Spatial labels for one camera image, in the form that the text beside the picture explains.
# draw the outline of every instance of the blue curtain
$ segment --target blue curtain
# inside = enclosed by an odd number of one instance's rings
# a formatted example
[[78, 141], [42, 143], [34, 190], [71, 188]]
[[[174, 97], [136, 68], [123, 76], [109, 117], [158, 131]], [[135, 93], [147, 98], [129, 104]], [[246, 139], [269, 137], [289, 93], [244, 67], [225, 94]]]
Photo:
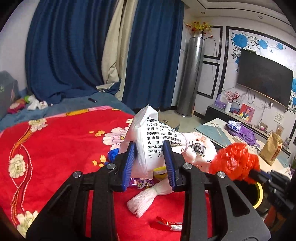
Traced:
[[184, 3], [139, 0], [122, 102], [131, 109], [171, 106], [179, 63]]
[[40, 0], [28, 33], [25, 67], [39, 100], [96, 92], [101, 60], [116, 0]]

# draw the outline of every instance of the curtain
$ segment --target curtain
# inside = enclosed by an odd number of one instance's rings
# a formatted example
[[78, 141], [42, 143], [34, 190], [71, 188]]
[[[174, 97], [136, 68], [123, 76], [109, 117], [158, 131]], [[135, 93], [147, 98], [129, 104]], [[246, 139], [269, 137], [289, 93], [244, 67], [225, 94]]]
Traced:
[[104, 85], [98, 89], [118, 87], [115, 96], [122, 100], [129, 41], [138, 0], [119, 0], [106, 37], [102, 75]]
[[29, 89], [39, 100], [96, 92], [104, 84], [101, 59], [116, 0], [40, 0], [25, 53]]
[[122, 102], [131, 109], [171, 106], [177, 76], [184, 3], [139, 0], [126, 68]]

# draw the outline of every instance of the beige curtain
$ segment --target beige curtain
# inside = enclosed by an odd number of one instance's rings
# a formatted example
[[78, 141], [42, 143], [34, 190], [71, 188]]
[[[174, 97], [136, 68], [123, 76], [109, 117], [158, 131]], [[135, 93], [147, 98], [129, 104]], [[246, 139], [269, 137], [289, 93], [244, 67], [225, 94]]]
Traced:
[[97, 89], [109, 88], [121, 79], [116, 97], [122, 100], [126, 78], [128, 48], [138, 0], [119, 0], [105, 41], [102, 57], [104, 85]]

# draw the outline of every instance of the white plastic bag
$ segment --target white plastic bag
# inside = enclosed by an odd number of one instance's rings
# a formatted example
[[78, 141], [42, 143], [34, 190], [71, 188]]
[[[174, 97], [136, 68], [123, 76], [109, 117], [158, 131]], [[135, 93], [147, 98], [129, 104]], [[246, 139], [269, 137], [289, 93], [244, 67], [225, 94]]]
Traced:
[[153, 170], [165, 165], [162, 144], [168, 139], [173, 152], [181, 153], [186, 162], [207, 172], [217, 154], [213, 143], [200, 133], [179, 133], [158, 121], [158, 113], [151, 106], [140, 110], [133, 118], [119, 153], [126, 152], [129, 142], [136, 143], [137, 156], [131, 177], [153, 178]]

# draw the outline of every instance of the black tv screen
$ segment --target black tv screen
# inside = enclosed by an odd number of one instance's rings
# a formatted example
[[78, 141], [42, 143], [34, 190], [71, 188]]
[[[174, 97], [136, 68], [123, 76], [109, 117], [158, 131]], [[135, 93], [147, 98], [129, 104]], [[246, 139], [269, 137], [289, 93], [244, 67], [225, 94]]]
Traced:
[[293, 71], [256, 53], [241, 49], [237, 83], [288, 107]]

